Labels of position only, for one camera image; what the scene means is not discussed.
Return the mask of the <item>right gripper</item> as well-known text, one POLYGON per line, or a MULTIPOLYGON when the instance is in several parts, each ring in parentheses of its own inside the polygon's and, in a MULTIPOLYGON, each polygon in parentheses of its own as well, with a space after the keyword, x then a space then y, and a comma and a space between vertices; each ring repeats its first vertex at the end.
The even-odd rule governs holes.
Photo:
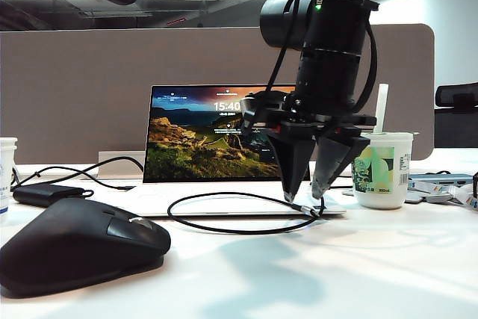
MULTIPOLYGON (((314 140, 339 128, 368 128, 376 125, 369 114, 332 116, 303 110, 296 105, 266 104, 260 108, 260 129, 266 134, 276 156, 284 198, 293 202, 307 171, 314 140)), ((369 145, 360 135, 331 134, 317 142, 317 160, 312 179, 312 196, 320 199, 336 178, 369 145)))

